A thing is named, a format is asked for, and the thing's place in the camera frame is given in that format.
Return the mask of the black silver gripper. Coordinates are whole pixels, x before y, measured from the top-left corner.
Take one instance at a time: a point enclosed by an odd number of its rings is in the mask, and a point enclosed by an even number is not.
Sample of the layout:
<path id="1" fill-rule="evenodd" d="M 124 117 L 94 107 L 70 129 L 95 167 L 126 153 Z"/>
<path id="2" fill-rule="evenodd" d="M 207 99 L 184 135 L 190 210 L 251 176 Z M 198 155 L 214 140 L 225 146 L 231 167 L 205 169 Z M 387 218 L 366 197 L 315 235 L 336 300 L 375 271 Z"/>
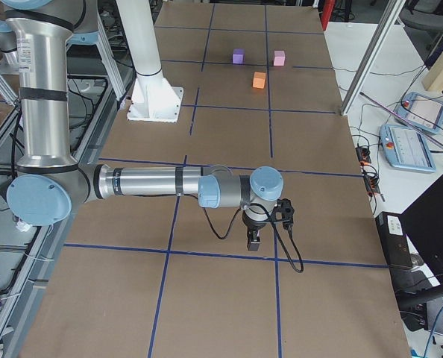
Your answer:
<path id="1" fill-rule="evenodd" d="M 247 249 L 258 251 L 260 236 L 258 231 L 270 222 L 274 222 L 276 214 L 261 204 L 252 204 L 242 214 L 242 221 L 247 228 Z"/>

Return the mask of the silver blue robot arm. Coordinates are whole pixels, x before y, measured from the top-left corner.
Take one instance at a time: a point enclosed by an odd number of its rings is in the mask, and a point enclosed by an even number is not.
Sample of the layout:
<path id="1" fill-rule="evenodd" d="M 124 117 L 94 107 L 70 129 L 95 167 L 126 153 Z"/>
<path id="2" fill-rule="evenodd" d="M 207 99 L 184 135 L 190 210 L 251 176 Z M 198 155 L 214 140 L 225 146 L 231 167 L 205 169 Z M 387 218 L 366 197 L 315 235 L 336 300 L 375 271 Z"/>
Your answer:
<path id="1" fill-rule="evenodd" d="M 292 228 L 293 210 L 282 199 L 283 177 L 262 166 L 235 175 L 225 166 L 111 168 L 82 165 L 70 150 L 66 46 L 95 29 L 94 1 L 6 1 L 16 35 L 19 105 L 25 151 L 6 191 L 11 212 L 33 226 L 63 221 L 73 210 L 111 196 L 188 195 L 204 209 L 233 207 L 247 228 L 247 246 L 258 249 L 265 225 Z"/>

